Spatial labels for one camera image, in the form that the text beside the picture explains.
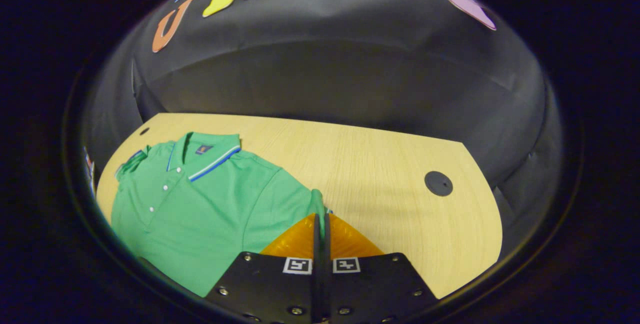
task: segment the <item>blue collar stripe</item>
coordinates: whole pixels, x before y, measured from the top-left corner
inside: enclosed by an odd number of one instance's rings
[[[169,154],[169,162],[166,163],[166,171],[169,171],[169,167],[171,166],[171,157],[174,156],[174,149],[176,148],[176,143],[174,142],[173,148],[171,148],[171,153]]]
[[[128,159],[126,161],[128,162],[128,161],[132,160],[135,156],[139,155],[140,153],[142,153],[142,150],[136,151],[135,153],[133,153],[133,155],[128,157]]]
[[[201,171],[193,174],[192,176],[189,176],[189,180],[193,182],[201,178],[202,176],[205,176],[205,174],[219,167],[222,163],[226,162],[229,158],[231,158],[232,155],[234,155],[235,153],[238,153],[239,151],[240,151],[240,146],[239,145],[234,146],[233,148],[229,149],[226,153],[222,154],[222,156],[217,158],[214,162],[207,165]]]

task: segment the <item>shirt collar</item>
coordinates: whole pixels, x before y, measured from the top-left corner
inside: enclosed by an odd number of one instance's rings
[[[197,148],[188,148],[190,141],[211,146],[211,148],[198,155],[195,152]],[[211,135],[188,132],[174,144],[169,155],[167,171],[180,168],[181,171],[185,171],[190,181],[195,181],[213,171],[240,150],[238,134]]]

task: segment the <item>bolt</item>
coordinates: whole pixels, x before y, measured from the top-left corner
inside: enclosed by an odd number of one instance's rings
[[[291,314],[293,314],[293,315],[302,315],[302,314],[305,314],[305,311],[302,310],[302,308],[294,306],[293,308],[291,308]]]

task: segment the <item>shirt placket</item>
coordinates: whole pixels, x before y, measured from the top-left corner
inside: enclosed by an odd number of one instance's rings
[[[149,221],[150,225],[153,221],[154,217],[159,214],[167,203],[171,199],[171,192],[180,185],[180,180],[185,176],[185,169],[182,166],[175,167],[170,169],[164,176],[162,183],[160,183],[160,187],[158,191],[160,191],[160,199],[156,201],[156,203],[150,203],[148,207]]]

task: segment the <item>wooden table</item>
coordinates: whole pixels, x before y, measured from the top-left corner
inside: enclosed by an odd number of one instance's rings
[[[103,171],[96,196],[109,223],[120,164],[146,145],[178,140],[190,131],[240,134],[242,150],[320,190],[325,206],[385,253],[405,254],[438,299],[498,260],[503,235],[498,206],[461,142],[315,121],[158,114],[122,143]],[[450,178],[450,195],[437,196],[426,187],[431,171]]]

